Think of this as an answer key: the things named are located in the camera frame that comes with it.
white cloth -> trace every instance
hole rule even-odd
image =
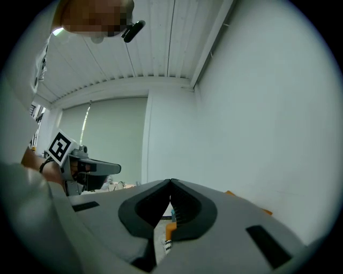
[[[0,161],[20,163],[37,123],[29,107],[43,79],[51,25],[59,1],[41,11],[17,42],[0,78]]]

person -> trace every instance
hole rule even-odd
[[[123,32],[132,22],[134,6],[133,0],[60,0],[52,2],[35,17],[1,73],[0,115],[12,119],[0,122],[0,162],[21,163],[39,170],[44,161],[27,148],[37,127],[28,109],[47,70],[51,33],[63,27],[83,36],[112,37]],[[74,165],[71,170],[75,174],[77,163],[71,165]],[[42,174],[47,181],[64,187],[61,171],[55,162],[48,163]]]

ceiling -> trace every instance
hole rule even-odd
[[[232,1],[136,0],[133,20],[145,20],[146,25],[129,44],[121,37],[94,44],[66,31],[52,35],[48,70],[38,95],[55,103],[77,90],[110,80],[149,76],[191,80],[199,70],[200,57],[208,48],[208,37],[218,24],[224,2]]]

